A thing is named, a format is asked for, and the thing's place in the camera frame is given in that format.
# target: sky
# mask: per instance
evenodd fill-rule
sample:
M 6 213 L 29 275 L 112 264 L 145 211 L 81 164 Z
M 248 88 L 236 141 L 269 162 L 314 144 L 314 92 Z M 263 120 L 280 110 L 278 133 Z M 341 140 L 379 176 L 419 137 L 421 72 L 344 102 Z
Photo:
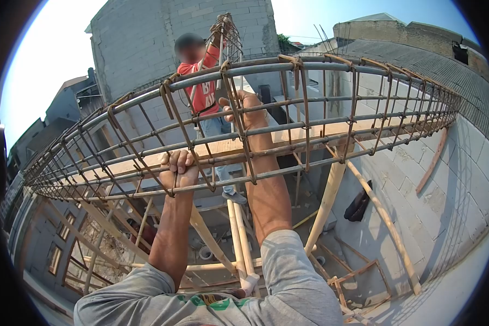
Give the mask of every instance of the sky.
M 7 151 L 36 119 L 45 118 L 60 86 L 94 67 L 90 34 L 84 32 L 106 0 L 49 0 L 21 41 L 7 72 L 0 102 Z M 449 0 L 272 0 L 277 33 L 290 41 L 318 43 L 313 24 L 328 37 L 333 25 L 387 12 L 405 23 L 417 21 L 455 31 L 476 41 L 471 28 Z

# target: tree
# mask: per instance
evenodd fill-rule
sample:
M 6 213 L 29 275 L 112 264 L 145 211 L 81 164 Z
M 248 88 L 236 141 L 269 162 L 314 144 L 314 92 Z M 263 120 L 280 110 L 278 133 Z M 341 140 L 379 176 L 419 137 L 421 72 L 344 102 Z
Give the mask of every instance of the tree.
M 277 34 L 277 39 L 279 40 L 279 43 L 290 43 L 290 37 L 286 36 L 284 34 Z

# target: black cloth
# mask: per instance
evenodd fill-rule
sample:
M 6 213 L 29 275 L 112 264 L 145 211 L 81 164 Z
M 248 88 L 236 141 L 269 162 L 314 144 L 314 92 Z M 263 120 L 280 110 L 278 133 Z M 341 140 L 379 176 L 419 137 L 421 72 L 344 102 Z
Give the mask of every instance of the black cloth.
M 368 185 L 371 188 L 371 180 L 368 181 Z M 353 199 L 352 203 L 346 208 L 344 212 L 344 218 L 352 222 L 360 222 L 364 217 L 364 212 L 366 207 L 370 202 L 370 197 L 364 188 L 359 192 L 359 194 Z

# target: shoulder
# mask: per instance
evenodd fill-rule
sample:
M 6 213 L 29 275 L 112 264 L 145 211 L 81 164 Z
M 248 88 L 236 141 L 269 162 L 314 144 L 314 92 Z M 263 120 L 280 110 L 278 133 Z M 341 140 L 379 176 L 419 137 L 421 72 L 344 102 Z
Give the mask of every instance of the shoulder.
M 195 65 L 196 64 L 186 64 L 182 62 L 178 67 L 178 74 L 187 75 L 192 73 L 192 69 Z

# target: red shirt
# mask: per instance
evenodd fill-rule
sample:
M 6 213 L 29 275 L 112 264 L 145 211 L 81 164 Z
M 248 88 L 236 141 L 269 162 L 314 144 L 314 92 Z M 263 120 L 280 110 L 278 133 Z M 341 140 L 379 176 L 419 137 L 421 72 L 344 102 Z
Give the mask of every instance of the red shirt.
M 219 49 L 216 48 L 215 46 L 209 45 L 207 54 L 205 55 L 205 60 L 203 61 L 203 69 L 215 67 L 219 63 L 218 60 L 219 60 Z M 178 74 L 188 75 L 191 73 L 195 73 L 196 71 L 199 71 L 200 63 L 201 61 L 196 62 L 195 64 L 181 63 L 178 67 Z M 187 93 L 189 94 L 189 96 L 192 93 L 192 88 L 193 88 L 192 86 L 187 87 Z M 211 114 L 219 111 L 219 104 L 216 102 L 214 95 L 215 95 L 214 81 L 209 81 L 209 82 L 204 82 L 202 84 L 199 84 L 196 87 L 196 94 L 194 95 L 194 99 L 192 100 L 192 104 L 194 105 L 193 108 L 194 111 L 199 112 L 201 110 L 204 110 L 205 108 L 209 108 L 214 103 L 215 105 L 212 108 L 206 110 L 200 115 Z

